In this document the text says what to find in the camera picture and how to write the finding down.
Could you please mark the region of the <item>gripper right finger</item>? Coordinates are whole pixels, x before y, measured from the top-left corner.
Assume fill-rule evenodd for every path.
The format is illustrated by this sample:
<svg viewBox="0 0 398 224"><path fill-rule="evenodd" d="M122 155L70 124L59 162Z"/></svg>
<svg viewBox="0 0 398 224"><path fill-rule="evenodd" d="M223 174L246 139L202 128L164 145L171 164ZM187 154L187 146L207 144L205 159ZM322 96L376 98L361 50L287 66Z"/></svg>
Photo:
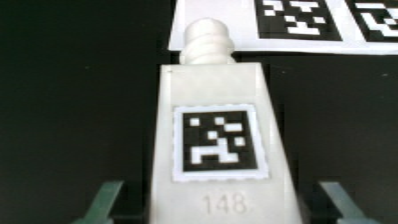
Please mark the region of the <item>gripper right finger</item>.
<svg viewBox="0 0 398 224"><path fill-rule="evenodd" d="M326 224L374 224L349 192L338 182L321 182L321 202L317 209Z"/></svg>

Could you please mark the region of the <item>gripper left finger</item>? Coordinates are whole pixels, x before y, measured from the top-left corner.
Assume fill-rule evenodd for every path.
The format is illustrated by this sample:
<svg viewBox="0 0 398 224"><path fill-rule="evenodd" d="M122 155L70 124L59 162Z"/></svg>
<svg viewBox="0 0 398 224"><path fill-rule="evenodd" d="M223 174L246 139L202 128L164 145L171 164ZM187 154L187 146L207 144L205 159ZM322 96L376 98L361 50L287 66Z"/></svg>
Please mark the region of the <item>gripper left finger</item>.
<svg viewBox="0 0 398 224"><path fill-rule="evenodd" d="M111 212L123 184L123 181L109 181L102 184L86 215L72 222L72 224L114 224Z"/></svg>

